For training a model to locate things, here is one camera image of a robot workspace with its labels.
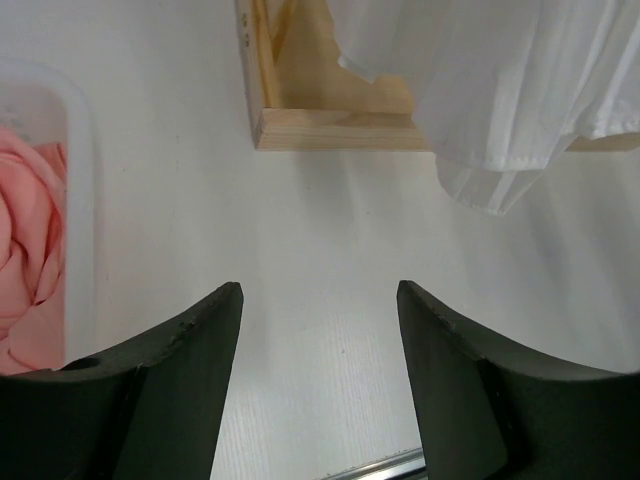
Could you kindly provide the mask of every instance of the wooden plank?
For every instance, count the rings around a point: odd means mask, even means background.
[[[640,133],[623,133],[589,140],[580,137],[568,148],[571,152],[628,152],[640,147]]]
[[[284,40],[291,26],[297,0],[265,0],[274,63],[278,63]]]
[[[409,115],[266,108],[260,150],[426,150]]]
[[[236,0],[236,11],[249,121],[254,142],[257,144],[261,135],[260,118],[266,102],[260,73],[260,61],[258,60],[258,48],[256,42],[252,41],[255,40],[253,0]]]
[[[264,0],[253,0],[253,26],[265,106],[278,108],[282,105],[280,83],[273,62],[271,36],[269,35]]]

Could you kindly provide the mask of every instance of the cloth fold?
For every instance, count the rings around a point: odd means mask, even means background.
[[[0,374],[64,364],[66,155],[0,127]]]
[[[405,78],[443,187],[486,213],[504,213],[579,135],[640,131],[637,0],[328,4],[340,64]]]

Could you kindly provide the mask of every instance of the white cloth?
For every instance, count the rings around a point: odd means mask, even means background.
[[[445,190],[503,214],[579,135],[640,130],[640,0],[328,0],[340,64],[406,78]]]

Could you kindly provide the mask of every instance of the hanging white fabric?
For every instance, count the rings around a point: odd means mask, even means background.
[[[328,0],[340,64],[402,75],[445,190],[503,214],[579,135],[640,131],[639,0]]]

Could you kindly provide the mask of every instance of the translucent plastic container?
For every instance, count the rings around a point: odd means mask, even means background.
[[[0,123],[31,145],[67,149],[65,363],[94,353],[94,149],[82,92],[49,67],[0,57]]]

